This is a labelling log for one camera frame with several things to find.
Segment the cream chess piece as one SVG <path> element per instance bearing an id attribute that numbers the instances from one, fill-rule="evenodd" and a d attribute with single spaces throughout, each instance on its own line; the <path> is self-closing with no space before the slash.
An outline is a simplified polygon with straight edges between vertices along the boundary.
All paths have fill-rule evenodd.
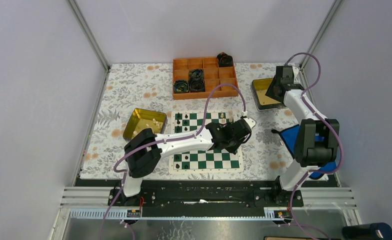
<path id="1" fill-rule="evenodd" d="M 229 112 L 229 114 L 228 114 L 228 120 L 229 120 L 229 122 L 233 122 L 233 113 L 230 113 Z"/>

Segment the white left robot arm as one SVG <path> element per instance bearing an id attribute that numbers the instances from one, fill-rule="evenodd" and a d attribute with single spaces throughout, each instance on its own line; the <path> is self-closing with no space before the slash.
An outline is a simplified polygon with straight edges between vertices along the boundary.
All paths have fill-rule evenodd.
<path id="1" fill-rule="evenodd" d="M 124 147 L 125 155 L 114 165 L 114 171 L 123 161 L 127 168 L 123 170 L 120 200 L 126 205 L 134 205 L 139 198 L 142 180 L 151 174 L 157 163 L 166 157 L 189 151 L 226 150 L 236 154 L 252 133 L 256 122 L 252 118 L 242 117 L 228 124 L 209 123 L 198 130 L 174 134 L 155 134 L 144 129 Z"/>

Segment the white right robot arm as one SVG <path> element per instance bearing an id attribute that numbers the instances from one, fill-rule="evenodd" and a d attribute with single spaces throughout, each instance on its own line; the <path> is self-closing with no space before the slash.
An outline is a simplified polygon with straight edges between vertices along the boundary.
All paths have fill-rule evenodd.
<path id="1" fill-rule="evenodd" d="M 293 113 L 299 131 L 293 147 L 293 162 L 279 176 L 280 187 L 271 191 L 271 201 L 283 206 L 290 200 L 290 190 L 297 189 L 314 171 L 337 157 L 340 124 L 327 118 L 305 96 L 304 88 L 295 82 L 293 67 L 279 65 L 266 96 L 283 103 Z"/>

